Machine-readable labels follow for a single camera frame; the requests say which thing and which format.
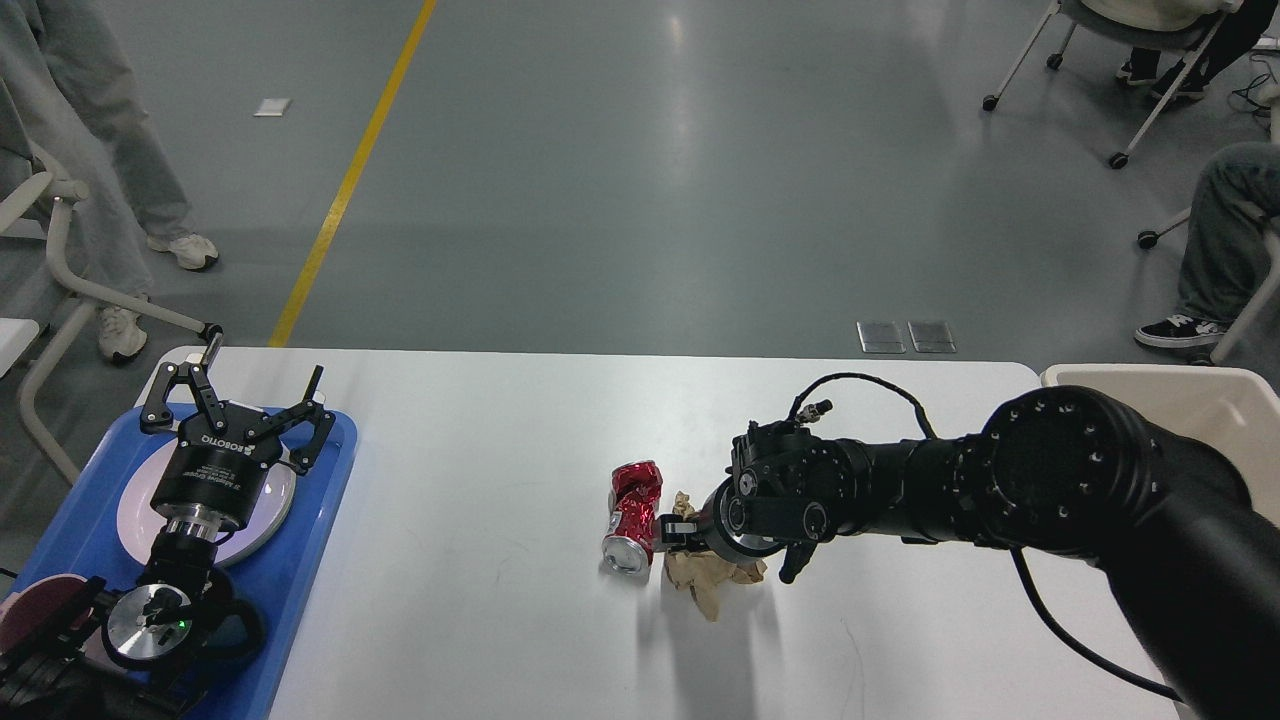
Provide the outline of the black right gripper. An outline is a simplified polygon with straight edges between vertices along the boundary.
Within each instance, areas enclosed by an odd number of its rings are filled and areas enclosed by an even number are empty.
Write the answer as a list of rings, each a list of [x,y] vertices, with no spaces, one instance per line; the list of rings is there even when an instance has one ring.
[[[822,439],[796,421],[751,421],[733,438],[726,480],[700,512],[655,518],[655,551],[712,550],[750,562],[785,550],[780,580],[792,584],[820,543],[869,521],[870,450]]]

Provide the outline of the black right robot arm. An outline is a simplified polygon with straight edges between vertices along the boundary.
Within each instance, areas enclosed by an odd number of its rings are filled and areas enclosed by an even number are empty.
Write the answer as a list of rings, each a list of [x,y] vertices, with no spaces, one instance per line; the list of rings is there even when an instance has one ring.
[[[792,582],[840,536],[911,544],[964,541],[1080,559],[1202,719],[1275,719],[1277,528],[1216,448],[1082,386],[1033,389],[975,434],[891,445],[822,439],[829,402],[733,439],[726,480],[690,520],[658,518],[657,550],[709,550],[745,564],[783,552]]]

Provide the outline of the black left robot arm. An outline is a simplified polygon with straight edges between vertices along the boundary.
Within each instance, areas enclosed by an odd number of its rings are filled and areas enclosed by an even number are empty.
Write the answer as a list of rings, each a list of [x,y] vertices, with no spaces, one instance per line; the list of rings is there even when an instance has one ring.
[[[355,456],[316,368],[221,398],[212,340],[161,363],[3,601],[5,719],[269,715]]]

